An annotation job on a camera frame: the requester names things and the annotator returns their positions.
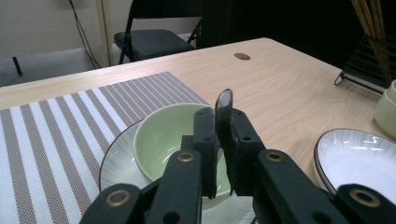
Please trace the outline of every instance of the wooden table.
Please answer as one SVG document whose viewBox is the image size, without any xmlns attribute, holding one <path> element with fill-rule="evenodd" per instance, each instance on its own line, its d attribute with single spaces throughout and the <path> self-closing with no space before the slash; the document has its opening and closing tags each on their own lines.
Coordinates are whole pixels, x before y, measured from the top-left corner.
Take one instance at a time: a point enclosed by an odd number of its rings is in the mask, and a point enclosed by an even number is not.
<svg viewBox="0 0 396 224">
<path fill-rule="evenodd" d="M 340 69 L 267 38 L 3 87 L 0 109 L 163 71 L 212 105 L 232 89 L 234 107 L 247 113 L 266 147 L 287 152 L 316 184 L 312 158 L 323 133 L 351 128 L 386 137 L 373 119 L 380 95 L 347 81 L 334 86 Z"/>
</svg>

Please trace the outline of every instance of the striped placemat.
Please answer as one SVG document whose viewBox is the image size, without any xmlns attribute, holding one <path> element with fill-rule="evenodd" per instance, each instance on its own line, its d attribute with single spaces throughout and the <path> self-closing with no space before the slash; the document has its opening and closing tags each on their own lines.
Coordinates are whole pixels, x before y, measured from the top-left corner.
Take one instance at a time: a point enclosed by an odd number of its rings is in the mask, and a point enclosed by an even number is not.
<svg viewBox="0 0 396 224">
<path fill-rule="evenodd" d="M 79 223 L 116 137 L 187 102 L 207 104 L 164 72 L 0 110 L 0 223 Z"/>
</svg>

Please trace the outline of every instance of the black dish rack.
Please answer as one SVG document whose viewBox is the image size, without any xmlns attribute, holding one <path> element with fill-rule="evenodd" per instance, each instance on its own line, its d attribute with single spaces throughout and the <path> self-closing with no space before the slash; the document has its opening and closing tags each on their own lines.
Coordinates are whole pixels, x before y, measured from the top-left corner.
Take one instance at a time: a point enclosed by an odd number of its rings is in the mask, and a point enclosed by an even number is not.
<svg viewBox="0 0 396 224">
<path fill-rule="evenodd" d="M 334 81 L 334 85 L 346 79 L 378 93 L 384 92 L 389 87 L 370 41 L 386 46 L 384 49 L 388 52 L 390 75 L 392 80 L 396 79 L 396 36 L 387 35 L 384 43 L 365 35 Z"/>
</svg>

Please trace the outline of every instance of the wall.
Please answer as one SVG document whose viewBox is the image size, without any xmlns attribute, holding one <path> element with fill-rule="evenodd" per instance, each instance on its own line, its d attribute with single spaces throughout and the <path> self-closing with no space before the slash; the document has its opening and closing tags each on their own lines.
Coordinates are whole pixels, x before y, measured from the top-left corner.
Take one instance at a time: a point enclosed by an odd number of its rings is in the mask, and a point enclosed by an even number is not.
<svg viewBox="0 0 396 224">
<path fill-rule="evenodd" d="M 124 31 L 130 0 L 74 0 L 95 58 L 112 60 L 113 35 Z M 138 21 L 134 29 L 165 28 L 190 33 L 198 19 Z M 0 59 L 83 48 L 68 0 L 1 0 Z"/>
</svg>

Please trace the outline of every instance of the cup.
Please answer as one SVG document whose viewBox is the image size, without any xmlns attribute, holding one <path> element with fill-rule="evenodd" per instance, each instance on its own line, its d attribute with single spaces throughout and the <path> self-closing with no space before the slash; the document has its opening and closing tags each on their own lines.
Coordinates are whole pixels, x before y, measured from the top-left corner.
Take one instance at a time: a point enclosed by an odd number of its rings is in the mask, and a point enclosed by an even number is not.
<svg viewBox="0 0 396 224">
<path fill-rule="evenodd" d="M 396 80 L 393 80 L 388 88 L 388 97 L 391 101 L 396 103 Z"/>
<path fill-rule="evenodd" d="M 396 140 L 396 103 L 389 98 L 385 90 L 379 99 L 375 111 L 375 120 L 383 133 Z"/>
</svg>

